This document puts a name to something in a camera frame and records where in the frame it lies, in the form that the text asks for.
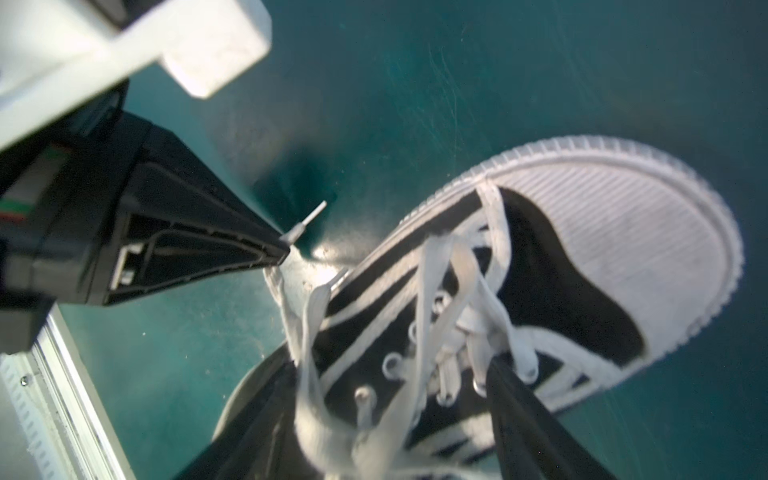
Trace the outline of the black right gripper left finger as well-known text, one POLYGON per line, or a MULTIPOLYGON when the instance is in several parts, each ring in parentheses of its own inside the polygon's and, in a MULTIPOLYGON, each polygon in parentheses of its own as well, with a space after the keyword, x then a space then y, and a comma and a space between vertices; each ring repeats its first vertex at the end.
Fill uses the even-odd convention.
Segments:
POLYGON ((298 479, 294 431, 296 369, 274 353, 246 374, 211 443, 178 479, 298 479))

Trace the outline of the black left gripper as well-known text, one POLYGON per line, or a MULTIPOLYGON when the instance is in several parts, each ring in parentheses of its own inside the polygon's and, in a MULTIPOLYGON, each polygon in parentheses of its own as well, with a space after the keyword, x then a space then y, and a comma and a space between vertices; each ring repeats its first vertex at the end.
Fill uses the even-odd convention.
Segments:
POLYGON ((89 291, 91 305, 115 305, 277 266, 289 253, 277 230, 158 126, 140 147, 109 238, 142 135, 115 132, 129 85, 111 86, 1 152, 4 354, 30 350, 59 300, 82 303, 89 291))

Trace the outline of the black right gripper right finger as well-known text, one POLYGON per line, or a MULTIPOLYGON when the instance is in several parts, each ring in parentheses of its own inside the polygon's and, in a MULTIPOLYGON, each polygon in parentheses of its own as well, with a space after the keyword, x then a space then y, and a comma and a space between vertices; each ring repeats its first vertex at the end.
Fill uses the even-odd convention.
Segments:
POLYGON ((612 479, 518 378, 501 356, 491 361, 486 391, 495 451, 504 479, 612 479))

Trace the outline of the white shoelace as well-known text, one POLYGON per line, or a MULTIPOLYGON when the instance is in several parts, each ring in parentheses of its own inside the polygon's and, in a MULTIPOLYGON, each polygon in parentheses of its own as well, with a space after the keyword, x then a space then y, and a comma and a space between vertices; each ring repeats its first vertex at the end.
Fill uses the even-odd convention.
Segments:
POLYGON ((493 359, 512 356, 512 375, 526 384, 539 376, 539 355, 556 353, 591 379, 612 380, 618 367, 552 332, 515 327, 495 289, 511 263, 512 244, 500 190, 477 187, 486 221, 479 236, 490 242, 491 260, 482 269, 475 238, 458 234, 430 237, 417 251, 413 276, 402 292, 415 307, 407 330, 408 348, 387 353, 381 374, 400 383, 384 410, 370 385, 355 390, 356 422, 332 415, 312 349, 331 299, 331 287, 315 288, 302 313, 290 306, 278 269, 266 280, 277 302, 288 350, 297 368, 295 430, 302 453, 320 472, 338 478, 389 479, 427 474, 471 478, 470 469, 406 449, 429 400, 449 407, 459 397, 461 374, 470 369, 477 395, 487 392, 493 359))

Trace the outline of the black white canvas sneaker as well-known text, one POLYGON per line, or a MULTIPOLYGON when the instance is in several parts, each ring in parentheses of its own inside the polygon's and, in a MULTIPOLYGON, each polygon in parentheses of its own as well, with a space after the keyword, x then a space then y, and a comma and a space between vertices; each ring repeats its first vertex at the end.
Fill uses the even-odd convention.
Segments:
MULTIPOLYGON (((634 141, 567 136, 532 142, 473 167, 414 209, 356 268, 318 284, 331 299, 312 353, 329 412, 356 422, 355 390, 372 386, 379 410, 400 383, 383 357, 408 348, 415 307, 403 288, 430 237, 475 238, 482 269, 490 242, 477 187, 501 193, 512 260, 495 292, 515 327, 552 332, 618 367, 612 380, 539 355, 530 384, 551 412, 610 389, 686 344, 729 302, 745 254, 721 196, 673 156, 634 141)), ((487 392, 464 369, 449 407, 429 400, 406 449, 468 468, 495 448, 487 392)))

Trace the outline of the aluminium front rail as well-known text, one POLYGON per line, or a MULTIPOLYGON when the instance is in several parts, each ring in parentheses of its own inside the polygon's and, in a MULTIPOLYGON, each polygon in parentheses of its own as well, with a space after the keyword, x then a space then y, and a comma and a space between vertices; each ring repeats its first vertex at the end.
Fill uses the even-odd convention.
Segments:
POLYGON ((136 477, 57 305, 29 351, 1 356, 1 477, 136 477))

